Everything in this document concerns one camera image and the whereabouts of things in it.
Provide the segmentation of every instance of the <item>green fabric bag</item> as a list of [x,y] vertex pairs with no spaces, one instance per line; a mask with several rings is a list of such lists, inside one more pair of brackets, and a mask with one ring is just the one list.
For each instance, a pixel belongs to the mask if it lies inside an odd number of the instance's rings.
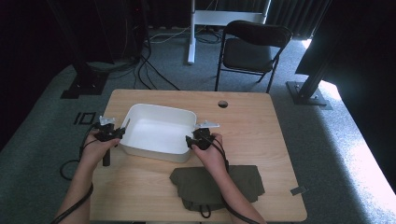
[[[262,177],[255,165],[231,165],[229,174],[235,185],[251,203],[264,194]],[[190,211],[210,212],[224,207],[218,185],[205,167],[176,168],[170,179],[177,186],[177,195]]]

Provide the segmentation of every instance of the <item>black curtain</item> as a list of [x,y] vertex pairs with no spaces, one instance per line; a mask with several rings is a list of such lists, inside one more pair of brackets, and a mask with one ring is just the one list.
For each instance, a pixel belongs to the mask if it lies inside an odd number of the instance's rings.
[[[393,190],[395,21],[395,1],[333,0],[296,70],[309,75],[308,80],[324,79],[337,86]],[[311,84],[311,89],[318,86]]]
[[[61,3],[87,62],[112,63],[122,56],[135,56],[142,46],[136,13],[141,10],[134,7],[139,0],[51,1]],[[0,10],[1,151],[44,89],[72,59],[47,1],[2,0]]]

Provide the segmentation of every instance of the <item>black strap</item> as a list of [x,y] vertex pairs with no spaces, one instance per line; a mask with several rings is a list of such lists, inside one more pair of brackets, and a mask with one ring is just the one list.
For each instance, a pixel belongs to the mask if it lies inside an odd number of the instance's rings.
[[204,218],[210,218],[210,216],[212,215],[212,211],[210,210],[209,205],[206,205],[206,209],[207,209],[207,216],[204,214],[204,211],[202,210],[202,206],[199,205],[199,211],[201,212],[201,216]]

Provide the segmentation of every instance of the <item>white bin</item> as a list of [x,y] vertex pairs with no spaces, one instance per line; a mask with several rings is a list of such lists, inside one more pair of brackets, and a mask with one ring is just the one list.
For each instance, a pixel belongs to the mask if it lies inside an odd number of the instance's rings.
[[133,105],[122,127],[120,147],[126,153],[163,161],[185,162],[190,157],[186,135],[192,137],[196,115],[161,105]]

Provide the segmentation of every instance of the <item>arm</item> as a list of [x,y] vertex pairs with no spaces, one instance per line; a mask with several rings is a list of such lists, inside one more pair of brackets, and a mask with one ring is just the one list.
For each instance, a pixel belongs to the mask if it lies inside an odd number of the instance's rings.
[[[93,133],[88,135],[78,168],[55,217],[73,206],[87,194],[92,184],[93,171],[98,162],[105,156],[109,148],[114,147],[120,141],[118,138],[107,142],[95,140],[96,138],[93,136]],[[90,223],[90,199],[61,223]]]
[[[218,133],[213,133],[216,139],[222,143],[222,136]],[[231,208],[244,217],[248,217],[256,222],[266,223],[262,215],[251,205],[245,198],[233,180],[227,173],[225,168],[224,159],[220,153],[210,146],[207,150],[201,150],[196,145],[192,145],[192,149],[201,160],[206,170],[213,176],[219,186],[221,195]],[[245,223],[243,220],[231,215],[233,223]]]

